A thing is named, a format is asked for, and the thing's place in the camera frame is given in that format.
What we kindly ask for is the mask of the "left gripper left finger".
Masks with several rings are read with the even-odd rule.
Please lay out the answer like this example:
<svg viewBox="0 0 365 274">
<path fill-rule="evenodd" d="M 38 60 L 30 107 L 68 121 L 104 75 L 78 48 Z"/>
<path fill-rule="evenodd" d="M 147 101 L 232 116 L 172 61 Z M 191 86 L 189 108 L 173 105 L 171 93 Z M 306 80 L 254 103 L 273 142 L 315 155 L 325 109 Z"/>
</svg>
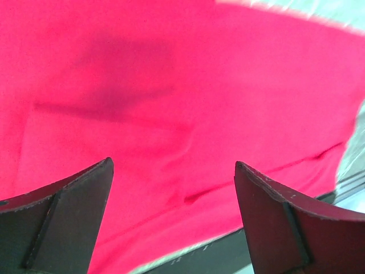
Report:
<svg viewBox="0 0 365 274">
<path fill-rule="evenodd" d="M 1 201 L 1 273 L 87 273 L 113 174 L 106 158 Z"/>
</svg>

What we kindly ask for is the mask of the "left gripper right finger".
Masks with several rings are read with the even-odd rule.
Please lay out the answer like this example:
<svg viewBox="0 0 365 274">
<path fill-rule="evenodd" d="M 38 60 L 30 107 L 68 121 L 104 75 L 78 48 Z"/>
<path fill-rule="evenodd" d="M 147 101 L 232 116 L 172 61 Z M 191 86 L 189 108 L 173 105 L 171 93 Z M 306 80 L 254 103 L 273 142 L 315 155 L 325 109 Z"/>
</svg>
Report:
<svg viewBox="0 0 365 274">
<path fill-rule="evenodd" d="M 255 273 L 364 273 L 364 214 L 237 162 L 234 184 Z"/>
</svg>

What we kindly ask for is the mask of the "pink red t-shirt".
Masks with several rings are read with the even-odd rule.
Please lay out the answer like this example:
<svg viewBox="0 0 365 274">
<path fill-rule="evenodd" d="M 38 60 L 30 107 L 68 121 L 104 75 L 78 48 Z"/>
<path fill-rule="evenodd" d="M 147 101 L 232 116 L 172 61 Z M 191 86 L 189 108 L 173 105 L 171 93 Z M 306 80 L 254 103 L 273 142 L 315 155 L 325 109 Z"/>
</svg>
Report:
<svg viewBox="0 0 365 274">
<path fill-rule="evenodd" d="M 315 197 L 364 99 L 364 35 L 215 1 L 2 1 L 1 198 L 106 158 L 90 266 L 242 227 L 234 165 Z"/>
</svg>

